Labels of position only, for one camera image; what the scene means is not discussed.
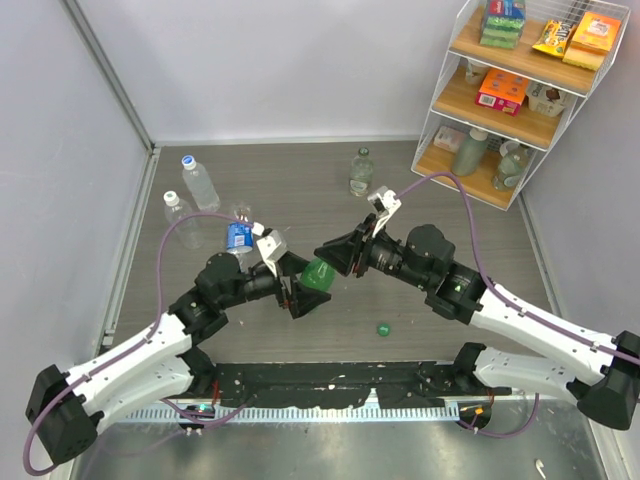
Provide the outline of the pepsi bottle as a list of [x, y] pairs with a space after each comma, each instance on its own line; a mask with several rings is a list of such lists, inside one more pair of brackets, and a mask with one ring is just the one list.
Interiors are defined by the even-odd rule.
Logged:
[[230, 215], [233, 220], [227, 227], [226, 252], [234, 255], [240, 269], [245, 271], [249, 254], [254, 248], [252, 228], [249, 226], [252, 222], [251, 207], [244, 202], [235, 203], [231, 206]]

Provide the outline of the clear plastic bottle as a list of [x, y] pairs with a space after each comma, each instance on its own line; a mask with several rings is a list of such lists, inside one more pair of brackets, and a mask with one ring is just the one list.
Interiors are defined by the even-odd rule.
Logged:
[[204, 236], [200, 229], [198, 219], [191, 217], [193, 209], [190, 204], [180, 196], [179, 198], [180, 202], [178, 205], [173, 207], [165, 205], [166, 220], [170, 226], [175, 226], [173, 232], [185, 248], [190, 250], [199, 249], [204, 245]]

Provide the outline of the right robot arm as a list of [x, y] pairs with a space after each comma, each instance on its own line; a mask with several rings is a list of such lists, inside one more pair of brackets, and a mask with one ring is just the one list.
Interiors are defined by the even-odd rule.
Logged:
[[432, 224], [413, 228], [405, 241], [376, 228], [368, 215], [352, 232], [314, 254], [343, 276], [373, 268], [426, 295], [434, 313], [492, 331], [534, 351], [511, 355], [467, 344], [451, 380], [465, 395], [481, 388], [512, 388], [565, 400], [589, 419], [626, 431], [639, 400], [639, 337], [617, 336], [573, 324], [527, 303], [484, 274], [454, 259], [455, 246]]

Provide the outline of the green plastic bottle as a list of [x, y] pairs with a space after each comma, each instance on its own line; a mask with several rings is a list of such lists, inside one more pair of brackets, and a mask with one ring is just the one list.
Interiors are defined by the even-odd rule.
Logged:
[[329, 292], [335, 275], [336, 271], [329, 264], [319, 258], [314, 258], [302, 272], [300, 282], [308, 288]]

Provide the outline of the white bottle cap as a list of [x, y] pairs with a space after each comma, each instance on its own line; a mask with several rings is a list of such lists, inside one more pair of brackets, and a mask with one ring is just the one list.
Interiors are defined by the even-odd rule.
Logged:
[[179, 204], [180, 198], [173, 190], [166, 191], [163, 194], [163, 200], [166, 206], [173, 207]]

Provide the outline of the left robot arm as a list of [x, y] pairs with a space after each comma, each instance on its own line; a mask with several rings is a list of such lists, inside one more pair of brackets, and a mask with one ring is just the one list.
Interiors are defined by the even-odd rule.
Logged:
[[195, 285], [148, 327], [129, 340], [66, 371], [56, 365], [34, 381], [25, 415], [31, 428], [23, 449], [23, 466], [33, 475], [31, 447], [40, 441], [53, 466], [86, 451], [113, 423], [149, 402], [187, 393], [206, 396], [215, 368], [198, 345], [228, 322], [228, 309], [273, 297], [292, 318], [328, 302], [330, 293], [298, 279], [308, 261], [291, 253], [270, 270], [258, 263], [242, 272], [237, 258], [213, 255]]

